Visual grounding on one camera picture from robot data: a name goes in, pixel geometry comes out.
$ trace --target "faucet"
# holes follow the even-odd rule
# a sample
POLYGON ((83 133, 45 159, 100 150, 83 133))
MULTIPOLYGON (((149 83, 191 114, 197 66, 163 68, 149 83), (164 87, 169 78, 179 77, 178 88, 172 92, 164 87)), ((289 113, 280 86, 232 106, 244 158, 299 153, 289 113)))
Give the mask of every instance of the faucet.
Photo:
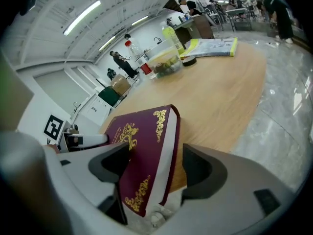
POLYGON ((155 38, 153 39, 153 41, 155 41, 156 39, 158 39, 158 42, 157 42, 158 45, 159 45, 160 43, 162 43, 162 40, 161 40, 159 37, 155 37, 155 38))
POLYGON ((77 111, 77 108, 79 107, 79 106, 76 106, 76 104, 77 104, 77 102, 75 101, 75 102, 73 103, 73 105, 74 105, 74 107, 75 107, 74 113, 77 111))

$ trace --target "ceiling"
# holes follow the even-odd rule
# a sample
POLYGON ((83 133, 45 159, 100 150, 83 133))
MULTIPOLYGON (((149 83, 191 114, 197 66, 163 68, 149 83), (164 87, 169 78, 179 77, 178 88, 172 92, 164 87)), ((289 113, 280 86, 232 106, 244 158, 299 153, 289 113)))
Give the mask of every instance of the ceiling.
POLYGON ((37 0, 25 16, 17 15, 2 39, 2 51, 18 70, 41 63, 95 61, 99 48, 133 22, 155 16, 168 0, 100 0, 69 33, 67 26, 96 0, 37 0))

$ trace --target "marble floor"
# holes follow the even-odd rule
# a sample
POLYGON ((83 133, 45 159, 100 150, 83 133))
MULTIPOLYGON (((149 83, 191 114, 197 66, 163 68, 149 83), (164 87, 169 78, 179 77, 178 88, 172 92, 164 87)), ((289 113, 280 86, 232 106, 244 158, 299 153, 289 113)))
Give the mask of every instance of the marble floor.
POLYGON ((313 119, 312 55, 260 32, 216 34, 230 36, 253 45, 267 58, 262 97, 231 153, 262 164, 297 192, 313 161, 309 140, 313 119))

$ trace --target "maroon book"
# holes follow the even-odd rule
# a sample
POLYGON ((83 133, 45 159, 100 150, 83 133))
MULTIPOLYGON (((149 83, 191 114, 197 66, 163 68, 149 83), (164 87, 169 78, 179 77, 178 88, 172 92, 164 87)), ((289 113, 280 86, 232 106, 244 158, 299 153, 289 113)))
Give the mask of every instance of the maroon book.
POLYGON ((180 116, 173 105, 114 117, 105 134, 109 143, 128 142, 131 158, 119 182, 123 203, 144 217, 164 205, 171 187, 180 116))

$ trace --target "white counter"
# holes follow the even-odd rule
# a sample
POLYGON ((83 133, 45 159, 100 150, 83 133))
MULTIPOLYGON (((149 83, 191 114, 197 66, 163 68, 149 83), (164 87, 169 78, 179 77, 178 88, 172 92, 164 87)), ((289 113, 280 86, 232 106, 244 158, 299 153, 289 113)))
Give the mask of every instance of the white counter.
POLYGON ((95 93, 82 102, 71 116, 70 123, 76 124, 81 134, 98 134, 111 109, 113 107, 95 93))

